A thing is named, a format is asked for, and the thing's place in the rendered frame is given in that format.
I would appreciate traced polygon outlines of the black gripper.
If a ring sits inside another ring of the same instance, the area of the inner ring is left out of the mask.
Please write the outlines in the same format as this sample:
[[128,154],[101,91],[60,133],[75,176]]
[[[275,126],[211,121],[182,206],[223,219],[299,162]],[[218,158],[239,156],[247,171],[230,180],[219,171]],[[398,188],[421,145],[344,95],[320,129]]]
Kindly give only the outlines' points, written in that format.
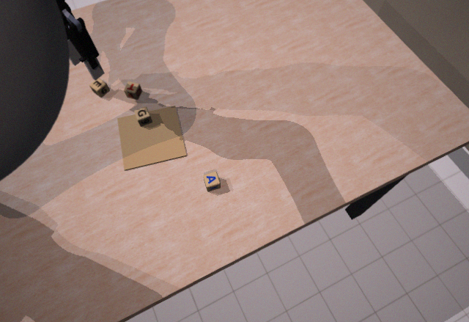
[[70,61],[75,66],[79,62],[84,62],[92,78],[96,81],[104,74],[104,71],[97,60],[99,53],[86,30],[84,20],[82,18],[75,19],[65,0],[56,0],[56,2],[67,33]]

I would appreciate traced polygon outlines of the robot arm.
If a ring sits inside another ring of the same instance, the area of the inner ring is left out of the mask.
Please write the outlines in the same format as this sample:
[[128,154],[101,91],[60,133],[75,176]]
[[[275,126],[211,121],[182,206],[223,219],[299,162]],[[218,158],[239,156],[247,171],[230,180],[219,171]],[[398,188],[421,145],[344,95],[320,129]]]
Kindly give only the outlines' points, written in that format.
[[56,0],[0,0],[0,181],[51,131],[69,70],[67,33]]

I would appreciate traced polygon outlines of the beige letter block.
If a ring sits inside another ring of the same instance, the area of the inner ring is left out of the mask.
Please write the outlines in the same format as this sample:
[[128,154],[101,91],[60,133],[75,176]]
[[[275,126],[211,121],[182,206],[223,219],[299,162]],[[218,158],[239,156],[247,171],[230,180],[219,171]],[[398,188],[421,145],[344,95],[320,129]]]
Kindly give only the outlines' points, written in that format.
[[132,98],[135,100],[138,100],[142,93],[140,84],[137,84],[131,81],[127,83],[124,91],[125,91],[127,98]]
[[103,97],[107,92],[110,91],[107,83],[102,81],[100,78],[96,81],[94,80],[89,86],[91,87],[93,93],[99,97]]
[[221,183],[216,171],[203,175],[203,177],[208,192],[221,188]]
[[147,107],[137,109],[134,112],[135,112],[136,118],[140,126],[144,126],[144,125],[152,123],[152,119],[151,119],[151,116],[149,115]]

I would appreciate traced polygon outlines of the tan flat mat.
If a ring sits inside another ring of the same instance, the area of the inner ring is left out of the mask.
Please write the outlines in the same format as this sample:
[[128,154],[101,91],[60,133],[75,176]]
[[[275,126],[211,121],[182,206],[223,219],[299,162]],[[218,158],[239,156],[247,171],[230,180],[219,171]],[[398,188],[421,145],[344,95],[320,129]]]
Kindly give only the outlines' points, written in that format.
[[117,118],[124,170],[187,156],[176,107],[149,114],[152,123],[144,126],[135,114]]

